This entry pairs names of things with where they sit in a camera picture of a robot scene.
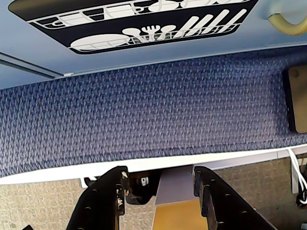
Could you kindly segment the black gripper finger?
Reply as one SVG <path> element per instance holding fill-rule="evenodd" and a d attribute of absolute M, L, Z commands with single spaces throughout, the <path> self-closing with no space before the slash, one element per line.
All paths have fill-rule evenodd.
<path fill-rule="evenodd" d="M 209 168 L 194 167 L 194 196 L 210 230 L 265 230 L 267 221 Z"/>
<path fill-rule="evenodd" d="M 125 192 L 130 186 L 126 166 L 117 166 L 97 179 L 81 195 L 68 230 L 118 230 L 125 214 Z"/>

